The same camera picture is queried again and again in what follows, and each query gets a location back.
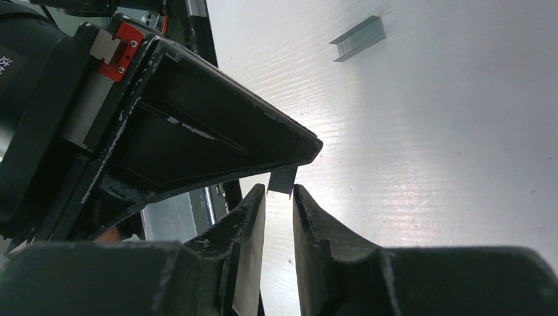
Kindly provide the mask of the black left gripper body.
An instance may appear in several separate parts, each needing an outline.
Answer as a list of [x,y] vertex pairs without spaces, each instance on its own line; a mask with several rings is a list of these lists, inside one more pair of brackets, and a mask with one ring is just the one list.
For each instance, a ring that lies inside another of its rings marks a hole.
[[61,136],[80,94],[92,91],[87,80],[107,66],[90,49],[102,32],[83,24],[70,37],[36,11],[17,3],[1,4],[1,235],[16,238],[50,214],[74,218],[91,208],[96,189],[114,198],[115,224],[155,203],[155,190],[141,190],[109,176],[111,159],[140,106],[135,69],[149,56],[157,31],[122,14],[108,35],[123,73],[112,82],[119,113],[102,128],[101,148],[88,150]]

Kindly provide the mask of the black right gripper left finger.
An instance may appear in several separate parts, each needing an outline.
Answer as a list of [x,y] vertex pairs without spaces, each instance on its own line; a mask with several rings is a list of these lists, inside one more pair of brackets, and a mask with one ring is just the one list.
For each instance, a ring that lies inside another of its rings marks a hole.
[[1,271],[2,315],[256,315],[265,187],[179,242],[34,244]]

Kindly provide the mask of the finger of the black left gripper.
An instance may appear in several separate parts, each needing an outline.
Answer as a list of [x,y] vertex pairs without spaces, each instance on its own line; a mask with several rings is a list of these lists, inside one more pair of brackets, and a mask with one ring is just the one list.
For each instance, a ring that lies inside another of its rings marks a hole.
[[190,50],[154,37],[93,110],[65,122],[37,241],[93,240],[202,187],[311,163],[318,136]]

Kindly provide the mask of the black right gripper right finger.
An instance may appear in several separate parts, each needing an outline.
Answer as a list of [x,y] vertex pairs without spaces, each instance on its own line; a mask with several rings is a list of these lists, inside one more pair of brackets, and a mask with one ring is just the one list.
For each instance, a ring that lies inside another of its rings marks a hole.
[[293,188],[302,315],[556,315],[557,276],[510,246],[384,248]]

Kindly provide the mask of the silver staple strip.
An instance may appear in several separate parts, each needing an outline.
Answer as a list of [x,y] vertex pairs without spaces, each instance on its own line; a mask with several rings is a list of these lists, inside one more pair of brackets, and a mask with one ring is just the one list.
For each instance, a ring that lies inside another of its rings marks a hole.
[[330,42],[338,50],[334,62],[344,62],[385,38],[382,18],[370,16]]
[[272,171],[268,181],[267,192],[276,192],[292,196],[293,185],[297,175],[297,167]]

